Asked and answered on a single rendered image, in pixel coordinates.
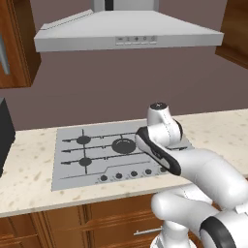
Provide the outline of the grey gas hob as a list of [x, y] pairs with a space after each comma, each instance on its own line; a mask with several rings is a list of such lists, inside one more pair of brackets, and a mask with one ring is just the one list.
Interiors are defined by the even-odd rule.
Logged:
[[[165, 174], [135, 143], [136, 131], [145, 124], [141, 119], [59, 129], [51, 189], [66, 190]], [[152, 173], [146, 175], [146, 169]], [[131, 171], [138, 176], [132, 177]], [[123, 175], [121, 179], [115, 177], [118, 172]], [[101, 181], [103, 174], [107, 181]]]

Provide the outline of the wooden drawer front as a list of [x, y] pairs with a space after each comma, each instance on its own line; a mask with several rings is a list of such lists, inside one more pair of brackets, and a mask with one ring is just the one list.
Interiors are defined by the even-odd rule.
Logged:
[[118, 247], [122, 245], [135, 244], [140, 241], [151, 241], [159, 232], [135, 234], [148, 230], [159, 229], [162, 222], [138, 221], [111, 227], [100, 227], [91, 232], [92, 243], [95, 248]]
[[87, 205], [87, 225], [100, 225], [104, 221], [153, 220], [160, 223], [151, 212], [152, 194]]

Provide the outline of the grey range hood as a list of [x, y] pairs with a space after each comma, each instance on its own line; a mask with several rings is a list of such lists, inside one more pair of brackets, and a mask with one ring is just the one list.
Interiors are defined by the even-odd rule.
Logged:
[[44, 24], [38, 52], [219, 46], [224, 34], [158, 12], [159, 0], [92, 0], [90, 10]]

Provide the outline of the wooden base cupboard door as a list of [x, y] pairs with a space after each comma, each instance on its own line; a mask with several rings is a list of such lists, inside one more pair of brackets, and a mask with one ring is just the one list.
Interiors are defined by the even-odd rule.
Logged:
[[29, 214], [0, 218], [0, 248], [42, 248]]
[[79, 207], [48, 210], [44, 215], [55, 248], [87, 248], [83, 231], [80, 229], [84, 222]]

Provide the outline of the black appliance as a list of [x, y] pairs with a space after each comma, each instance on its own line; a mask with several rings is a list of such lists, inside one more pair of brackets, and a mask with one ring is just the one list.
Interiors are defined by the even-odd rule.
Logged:
[[16, 131], [6, 100], [0, 97], [0, 177], [3, 174], [5, 161], [15, 139]]

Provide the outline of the wooden wall cupboard door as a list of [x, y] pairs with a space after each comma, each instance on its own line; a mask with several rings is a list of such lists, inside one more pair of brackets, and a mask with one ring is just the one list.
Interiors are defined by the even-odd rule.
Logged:
[[42, 62], [30, 0], [0, 0], [0, 33], [10, 65], [5, 75], [0, 63], [0, 89], [30, 87]]

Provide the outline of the wooden wall cupboard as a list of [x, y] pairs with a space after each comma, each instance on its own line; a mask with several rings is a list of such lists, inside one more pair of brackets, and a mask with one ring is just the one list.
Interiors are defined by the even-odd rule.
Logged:
[[223, 43], [215, 53], [248, 69], [248, 0], [228, 0], [221, 31]]

